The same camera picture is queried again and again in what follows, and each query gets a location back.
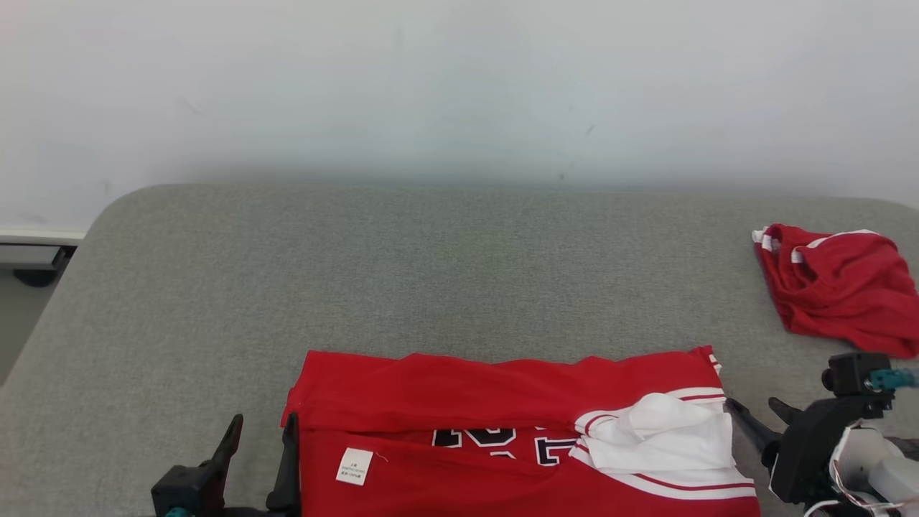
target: floor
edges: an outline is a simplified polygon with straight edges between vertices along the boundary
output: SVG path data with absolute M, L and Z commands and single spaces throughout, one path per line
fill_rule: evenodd
M 55 285 L 28 287 L 13 271 L 0 270 L 0 385 L 13 369 Z

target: white stripe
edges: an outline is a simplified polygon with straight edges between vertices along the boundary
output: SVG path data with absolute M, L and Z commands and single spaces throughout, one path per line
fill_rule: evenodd
M 838 236 L 850 236 L 850 235 L 857 235 L 857 234 L 869 234 L 869 235 L 874 235 L 874 236 L 880 235 L 879 233 L 872 232 L 871 230 L 865 230 L 865 229 L 854 230 L 852 232 L 842 232 L 839 234 L 832 234 L 831 236 L 828 236 L 828 237 L 821 237 L 817 240 L 812 240 L 810 243 L 808 243 L 806 247 L 809 247 L 810 249 L 814 249 L 817 246 L 823 244 L 823 242 L 825 242 L 826 239 L 831 239 L 833 237 L 838 237 Z M 791 250 L 791 263 L 792 264 L 803 264 L 804 263 L 804 255 L 802 255 L 801 252 L 798 251 L 799 247 L 800 246 L 797 246 Z
M 593 461 L 590 459 L 590 454 L 587 452 L 578 449 L 577 447 L 572 448 L 571 457 L 581 461 L 587 465 L 593 466 Z M 693 487 L 705 487 L 709 485 L 730 485 L 734 483 L 753 483 L 752 479 L 747 479 L 740 475 L 736 469 L 717 469 L 710 471 L 714 473 L 708 482 L 708 484 L 699 484 L 697 480 L 695 484 L 693 482 L 682 482 L 682 483 L 673 483 L 674 485 L 682 484 L 682 486 L 693 488 Z M 671 476 L 673 475 L 690 475 L 688 471 L 685 473 L 668 473 Z M 755 497 L 756 489 L 753 487 L 736 487 L 736 488 L 712 488 L 712 489 L 692 489 L 692 490 L 682 490 L 680 488 L 666 487 L 649 481 L 647 479 L 642 479 L 641 477 L 634 476 L 632 474 L 607 474 L 607 476 L 616 479 L 618 482 L 628 485 L 632 488 L 640 490 L 645 493 L 653 494 L 655 496 L 665 497 L 669 499 L 677 500 L 726 500 L 726 499 L 736 499 L 736 498 L 745 498 L 745 497 Z M 664 482 L 669 482 L 663 479 L 661 472 L 655 472 L 655 479 L 659 479 Z
M 815 241 L 811 241 L 811 242 L 807 245 L 807 247 L 814 248 L 814 247 L 819 246 L 819 245 L 820 245 L 823 241 L 825 241 L 826 239 L 832 239 L 833 237 L 838 237 L 838 236 L 850 236 L 850 235 L 853 235 L 853 234 L 872 234 L 872 235 L 875 235 L 875 236 L 879 235 L 878 232 L 872 232 L 871 230 L 866 230 L 866 229 L 863 228 L 863 229 L 861 229 L 861 230 L 853 230 L 853 231 L 851 231 L 851 232 L 842 232 L 842 233 L 839 233 L 839 234 L 832 234 L 831 236 L 828 236 L 828 237 L 819 238 L 819 239 L 817 239 L 817 240 L 815 240 Z
M 711 361 L 712 366 L 715 367 L 715 373 L 717 373 L 718 375 L 721 375 L 721 364 L 718 362 L 717 359 L 715 359 L 715 354 L 713 353 L 709 354 L 709 361 Z
M 772 462 L 772 465 L 777 465 L 777 464 L 778 464 L 778 453 L 776 453 L 776 459 Z M 769 473 L 769 485 L 766 487 L 769 488 L 769 491 L 772 492 L 772 495 L 778 497 L 778 494 L 772 489 L 772 476 L 774 476 L 775 474 L 776 474 L 776 469 L 772 469 L 772 472 Z
M 753 231 L 753 242 L 755 242 L 756 244 L 763 242 L 763 236 L 766 235 L 766 230 L 768 229 L 769 229 L 768 226 L 763 226 L 762 230 L 754 230 Z

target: clothing label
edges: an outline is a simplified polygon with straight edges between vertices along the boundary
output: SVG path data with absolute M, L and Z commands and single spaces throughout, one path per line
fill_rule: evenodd
M 367 478 L 367 471 L 370 470 L 370 459 L 372 457 L 373 452 L 371 451 L 361 451 L 360 449 L 348 447 L 342 456 L 342 463 L 338 466 L 338 476 L 335 476 L 335 479 L 363 487 L 364 479 Z

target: red jersey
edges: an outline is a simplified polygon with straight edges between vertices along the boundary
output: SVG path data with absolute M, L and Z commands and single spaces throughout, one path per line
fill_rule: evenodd
M 577 364 L 310 351 L 285 410 L 303 515 L 759 515 L 718 368 L 711 347 Z
M 893 241 L 870 230 L 815 234 L 784 224 L 755 230 L 753 239 L 789 332 L 919 355 L 919 294 Z

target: gray fabric surface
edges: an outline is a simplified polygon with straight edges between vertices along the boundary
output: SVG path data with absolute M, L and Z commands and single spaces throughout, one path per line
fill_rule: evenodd
M 715 346 L 726 390 L 826 397 L 852 350 L 785 332 L 750 231 L 869 228 L 919 264 L 919 214 L 882 201 L 637 193 L 170 186 L 100 216 L 0 391 L 0 513 L 152 514 L 170 466 L 245 414 L 227 500 L 261 505 L 309 349 L 571 362 Z M 903 392 L 884 420 L 919 428 Z M 800 515 L 764 490 L 766 516 Z
M 54 285 L 28 287 L 13 276 L 12 270 L 0 270 L 0 386 L 13 369 L 53 290 Z

